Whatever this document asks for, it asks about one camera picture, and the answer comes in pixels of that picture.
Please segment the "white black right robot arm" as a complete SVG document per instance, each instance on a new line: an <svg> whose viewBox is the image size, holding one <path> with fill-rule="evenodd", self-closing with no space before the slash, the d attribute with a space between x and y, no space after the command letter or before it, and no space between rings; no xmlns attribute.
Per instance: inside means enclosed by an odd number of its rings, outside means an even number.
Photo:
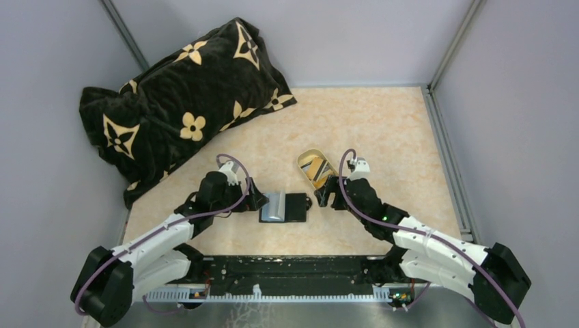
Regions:
<svg viewBox="0 0 579 328"><path fill-rule="evenodd" d="M321 207L353 214L374 238L392 245L395 268L408 278L442 286L471 301L495 322L523 327L520 306L531 280L507 246L491 247L439 232L410 213L383 202L365 178L330 176L316 184Z"/></svg>

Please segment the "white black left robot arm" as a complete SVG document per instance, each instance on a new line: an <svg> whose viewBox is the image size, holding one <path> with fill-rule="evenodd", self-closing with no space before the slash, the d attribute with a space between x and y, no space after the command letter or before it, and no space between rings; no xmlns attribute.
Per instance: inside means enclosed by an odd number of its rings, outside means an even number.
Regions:
<svg viewBox="0 0 579 328"><path fill-rule="evenodd" d="M89 253L70 295L75 310L110 327L154 289L184 280L204 283L205 257L187 242L209 228L216 215L258 211L268 202L252 178L242 188L223 172L207 173L198 191L147 234Z"/></svg>

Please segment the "black leather card wallet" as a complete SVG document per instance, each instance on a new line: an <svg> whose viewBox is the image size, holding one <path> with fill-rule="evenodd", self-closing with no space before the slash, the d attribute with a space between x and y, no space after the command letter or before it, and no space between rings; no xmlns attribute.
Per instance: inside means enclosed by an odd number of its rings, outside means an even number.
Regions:
<svg viewBox="0 0 579 328"><path fill-rule="evenodd" d="M304 223L313 202L306 193L265 193L268 202L259 210L260 223Z"/></svg>

